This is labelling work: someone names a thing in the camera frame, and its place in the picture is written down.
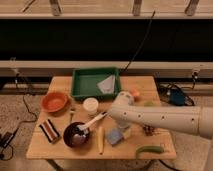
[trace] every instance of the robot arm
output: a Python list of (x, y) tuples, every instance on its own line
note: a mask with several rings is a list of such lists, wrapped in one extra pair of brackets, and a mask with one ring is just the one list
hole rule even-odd
[[(107, 111), (108, 115), (128, 127), (129, 122), (187, 134), (213, 137), (213, 108), (210, 107), (139, 107), (132, 106), (134, 99), (129, 92), (121, 92)], [(205, 171), (213, 170), (213, 141)]]

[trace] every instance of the blue sponge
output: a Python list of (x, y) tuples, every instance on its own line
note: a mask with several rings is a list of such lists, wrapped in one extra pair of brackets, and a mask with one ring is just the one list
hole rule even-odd
[(115, 128), (106, 135), (106, 139), (112, 146), (114, 146), (123, 139), (123, 134)]

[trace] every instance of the orange bowl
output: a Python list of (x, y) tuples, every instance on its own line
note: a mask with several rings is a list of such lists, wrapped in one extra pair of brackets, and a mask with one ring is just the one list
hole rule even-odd
[(50, 92), (42, 99), (41, 106), (45, 112), (57, 112), (64, 108), (67, 101), (68, 97), (65, 93)]

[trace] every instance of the green tray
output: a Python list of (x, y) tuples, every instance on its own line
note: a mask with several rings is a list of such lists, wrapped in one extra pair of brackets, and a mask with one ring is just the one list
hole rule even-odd
[[(114, 93), (103, 94), (97, 84), (110, 75), (115, 75)], [(87, 97), (95, 97), (99, 100), (110, 99), (116, 97), (120, 91), (121, 84), (117, 68), (87, 68), (73, 71), (71, 95), (75, 100), (84, 100)]]

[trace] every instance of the tiled floor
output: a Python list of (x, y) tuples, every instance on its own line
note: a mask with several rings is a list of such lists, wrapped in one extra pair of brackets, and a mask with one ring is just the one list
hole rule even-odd
[[(40, 110), (42, 96), (27, 96), (30, 109), (36, 113)], [(193, 97), (197, 105), (213, 106), (213, 97)], [(19, 120), (30, 119), (30, 115), (22, 102), (22, 96), (0, 95), (0, 133), (13, 131)], [(12, 142), (14, 157), (12, 160), (0, 161), (0, 171), (50, 171), (53, 170), (46, 161), (27, 160), (25, 155), (30, 143), (35, 124), (24, 124)], [(177, 151), (177, 159), (168, 161), (178, 169), (187, 171), (202, 171), (207, 158), (210, 141), (186, 134), (172, 132)], [(73, 160), (57, 161), (65, 170), (140, 170), (147, 161), (138, 160)], [(150, 171), (167, 171), (159, 162), (150, 168)]]

